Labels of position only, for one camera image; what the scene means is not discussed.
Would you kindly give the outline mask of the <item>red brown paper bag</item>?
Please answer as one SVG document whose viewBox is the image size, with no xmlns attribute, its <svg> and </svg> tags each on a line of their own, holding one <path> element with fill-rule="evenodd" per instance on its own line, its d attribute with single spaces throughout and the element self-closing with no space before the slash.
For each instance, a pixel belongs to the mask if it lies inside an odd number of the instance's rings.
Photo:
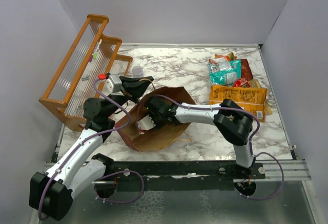
<svg viewBox="0 0 328 224">
<path fill-rule="evenodd" d="M 161 150 L 172 144 L 190 125 L 181 124 L 175 118 L 178 107 L 161 95 L 179 104 L 195 104 L 184 87 L 164 86 L 151 91 L 129 111 L 131 123 L 118 130 L 129 148 L 138 152 Z"/>
</svg>

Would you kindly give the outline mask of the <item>teal snack packet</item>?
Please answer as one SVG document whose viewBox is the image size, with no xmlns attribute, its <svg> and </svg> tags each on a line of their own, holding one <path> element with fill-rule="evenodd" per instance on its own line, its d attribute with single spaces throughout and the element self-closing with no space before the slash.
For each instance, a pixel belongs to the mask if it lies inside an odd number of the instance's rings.
<svg viewBox="0 0 328 224">
<path fill-rule="evenodd" d="M 223 61 L 208 63 L 211 85 L 231 86 L 241 78 L 241 61 Z"/>
</svg>

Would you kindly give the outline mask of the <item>small red snack packet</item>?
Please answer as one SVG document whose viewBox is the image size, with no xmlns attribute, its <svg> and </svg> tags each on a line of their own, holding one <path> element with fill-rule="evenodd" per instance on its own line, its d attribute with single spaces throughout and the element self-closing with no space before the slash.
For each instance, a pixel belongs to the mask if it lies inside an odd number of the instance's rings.
<svg viewBox="0 0 328 224">
<path fill-rule="evenodd" d="M 239 78 L 233 83 L 233 87 L 251 88 L 252 85 L 245 78 Z"/>
</svg>

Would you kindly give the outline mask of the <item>orange Fox's candy bag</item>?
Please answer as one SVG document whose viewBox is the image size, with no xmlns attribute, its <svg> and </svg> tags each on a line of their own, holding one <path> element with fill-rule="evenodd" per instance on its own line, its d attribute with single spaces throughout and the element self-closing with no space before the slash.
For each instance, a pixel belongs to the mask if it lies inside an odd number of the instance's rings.
<svg viewBox="0 0 328 224">
<path fill-rule="evenodd" d="M 216 59 L 223 58 L 225 61 L 233 61 L 233 60 L 236 60 L 236 56 L 234 55 L 233 52 L 230 52 L 227 55 L 215 54 L 215 58 Z"/>
</svg>

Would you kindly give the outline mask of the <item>yellow Kettle chip bag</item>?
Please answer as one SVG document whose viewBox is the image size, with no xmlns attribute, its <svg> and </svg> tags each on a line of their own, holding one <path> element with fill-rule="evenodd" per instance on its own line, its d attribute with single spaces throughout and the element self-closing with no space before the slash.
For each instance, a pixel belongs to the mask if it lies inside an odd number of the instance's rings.
<svg viewBox="0 0 328 224">
<path fill-rule="evenodd" d="M 266 88 L 243 88 L 213 85 L 209 104 L 221 104 L 224 99 L 231 99 L 244 110 L 253 113 L 261 122 L 265 122 Z"/>
</svg>

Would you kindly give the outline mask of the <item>red Doritos chip bag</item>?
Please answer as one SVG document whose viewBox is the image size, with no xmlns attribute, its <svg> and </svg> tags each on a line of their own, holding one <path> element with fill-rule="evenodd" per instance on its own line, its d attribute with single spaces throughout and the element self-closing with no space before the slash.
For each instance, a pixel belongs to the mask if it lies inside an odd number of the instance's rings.
<svg viewBox="0 0 328 224">
<path fill-rule="evenodd" d="M 253 80 L 253 73 L 247 59 L 240 59 L 241 62 L 241 77 L 246 80 Z"/>
</svg>

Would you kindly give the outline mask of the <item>golden chip bag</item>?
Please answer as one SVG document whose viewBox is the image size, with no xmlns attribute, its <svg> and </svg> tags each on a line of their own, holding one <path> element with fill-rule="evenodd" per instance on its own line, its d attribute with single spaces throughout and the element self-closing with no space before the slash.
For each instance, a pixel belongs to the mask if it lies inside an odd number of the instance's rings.
<svg viewBox="0 0 328 224">
<path fill-rule="evenodd" d="M 250 80 L 250 84 L 251 84 L 252 88 L 262 88 L 259 80 L 257 80 L 257 79 Z M 266 115 L 272 115 L 273 114 L 273 112 L 271 110 L 271 107 L 270 107 L 267 100 L 264 102 L 264 109 L 265 109 L 265 114 Z"/>
</svg>

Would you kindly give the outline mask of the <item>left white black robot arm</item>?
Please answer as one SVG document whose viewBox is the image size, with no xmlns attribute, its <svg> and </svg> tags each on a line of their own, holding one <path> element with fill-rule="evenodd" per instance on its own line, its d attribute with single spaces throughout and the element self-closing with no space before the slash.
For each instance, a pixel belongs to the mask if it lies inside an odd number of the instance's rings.
<svg viewBox="0 0 328 224">
<path fill-rule="evenodd" d="M 137 104 L 153 80 L 151 76 L 130 78 L 106 73 L 93 81 L 92 88 L 99 97 L 84 101 L 87 123 L 80 136 L 55 165 L 44 173 L 36 172 L 30 180 L 29 205 L 38 211 L 39 220 L 63 219 L 81 191 L 99 178 L 112 177 L 111 165 L 98 158 L 86 160 L 113 131 L 132 122 L 123 104 Z"/>
</svg>

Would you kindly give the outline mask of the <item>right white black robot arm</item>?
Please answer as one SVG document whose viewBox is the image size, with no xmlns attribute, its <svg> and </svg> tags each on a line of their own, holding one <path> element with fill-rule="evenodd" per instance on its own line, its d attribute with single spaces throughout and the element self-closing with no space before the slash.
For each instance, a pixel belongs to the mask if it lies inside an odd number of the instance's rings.
<svg viewBox="0 0 328 224">
<path fill-rule="evenodd" d="M 192 105 L 178 103 L 163 95 L 150 97 L 144 107 L 154 121 L 155 128 L 166 124 L 199 123 L 214 125 L 234 147 L 235 172 L 240 178 L 248 178 L 254 172 L 249 138 L 253 129 L 253 118 L 230 99 L 216 105 Z"/>
</svg>

